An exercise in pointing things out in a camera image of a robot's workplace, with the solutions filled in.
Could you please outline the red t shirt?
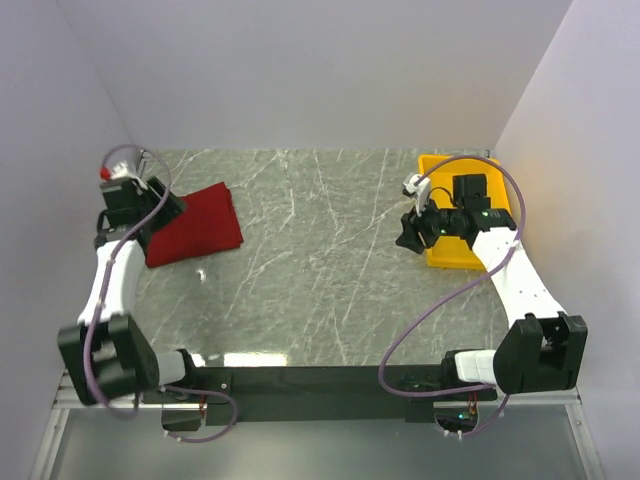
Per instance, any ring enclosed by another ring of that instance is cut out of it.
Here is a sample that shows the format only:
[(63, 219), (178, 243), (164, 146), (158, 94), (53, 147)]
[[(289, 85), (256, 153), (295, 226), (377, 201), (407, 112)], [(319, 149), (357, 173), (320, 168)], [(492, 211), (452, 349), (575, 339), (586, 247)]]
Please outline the red t shirt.
[(148, 268), (236, 249), (244, 242), (232, 194), (224, 182), (182, 200), (186, 210), (152, 234), (145, 260)]

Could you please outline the aluminium frame rail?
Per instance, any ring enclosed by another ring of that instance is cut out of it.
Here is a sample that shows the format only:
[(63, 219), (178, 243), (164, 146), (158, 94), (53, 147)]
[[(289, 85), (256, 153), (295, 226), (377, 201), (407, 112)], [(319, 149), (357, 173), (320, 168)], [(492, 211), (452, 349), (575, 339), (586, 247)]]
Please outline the aluminium frame rail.
[[(385, 380), (391, 387), (408, 393), (433, 393), (440, 390), (461, 388), (449, 375), (445, 380), (441, 367), (436, 365), (392, 365), (385, 369)], [(196, 369), (195, 386), (180, 387), (226, 393), (239, 404), (258, 399), (259, 405), (266, 406), (267, 400), (303, 400), (309, 406), (311, 400), (326, 397), (346, 402), (347, 397), (363, 397), (374, 400), (398, 400), (403, 398), (386, 392), (377, 379), (376, 366), (249, 366), (249, 367), (199, 367)], [(165, 393), (152, 390), (142, 394), (144, 405), (195, 404), (205, 394), (181, 392)], [(576, 404), (580, 403), (577, 390), (529, 392), (510, 394), (517, 404)], [(463, 402), (468, 393), (438, 394), (435, 397), (418, 398), (431, 402)], [(83, 408), (73, 389), (68, 373), (63, 375), (54, 407)]]

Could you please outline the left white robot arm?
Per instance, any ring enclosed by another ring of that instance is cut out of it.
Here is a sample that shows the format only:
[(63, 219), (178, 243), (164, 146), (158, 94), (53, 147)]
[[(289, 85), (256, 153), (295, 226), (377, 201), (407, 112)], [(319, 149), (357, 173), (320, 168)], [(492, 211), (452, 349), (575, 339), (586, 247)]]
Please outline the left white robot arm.
[(151, 236), (184, 213), (186, 203), (157, 177), (108, 180), (101, 193), (106, 208), (97, 221), (91, 293), (77, 323), (57, 335), (72, 385), (85, 406), (162, 386), (176, 401), (189, 401), (200, 378), (188, 352), (155, 352), (133, 318)]

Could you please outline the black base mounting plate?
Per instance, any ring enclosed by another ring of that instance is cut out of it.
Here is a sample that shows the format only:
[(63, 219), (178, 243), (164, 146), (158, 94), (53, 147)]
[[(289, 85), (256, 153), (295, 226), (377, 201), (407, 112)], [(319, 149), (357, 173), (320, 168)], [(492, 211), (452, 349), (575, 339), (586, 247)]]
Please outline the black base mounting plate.
[[(378, 366), (320, 367), (200, 367), (195, 383), (186, 388), (222, 392), (236, 401), (238, 422), (402, 419), (407, 423), (434, 423), (434, 403), (477, 402), (497, 399), (495, 387), (431, 397), (406, 398), (384, 390)], [(453, 373), (439, 365), (391, 365), (385, 380), (405, 393), (433, 393), (460, 388)], [(202, 394), (152, 391), (143, 405), (195, 404), (206, 426), (222, 426), (231, 410), (223, 398)]]

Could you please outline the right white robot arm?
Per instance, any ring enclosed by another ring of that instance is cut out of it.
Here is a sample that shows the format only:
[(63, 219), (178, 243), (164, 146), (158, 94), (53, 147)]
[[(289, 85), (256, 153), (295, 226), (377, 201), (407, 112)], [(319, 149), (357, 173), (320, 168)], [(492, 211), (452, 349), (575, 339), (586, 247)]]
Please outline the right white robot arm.
[(418, 174), (404, 180), (403, 193), (414, 205), (401, 218), (397, 245), (421, 254), (442, 237), (461, 239), (490, 275), (509, 326), (495, 349), (447, 353), (429, 395), (460, 399), (485, 388), (505, 394), (573, 389), (586, 346), (586, 322), (568, 314), (549, 293), (510, 212), (492, 205), (486, 176), (454, 177), (449, 208), (436, 204), (429, 179)]

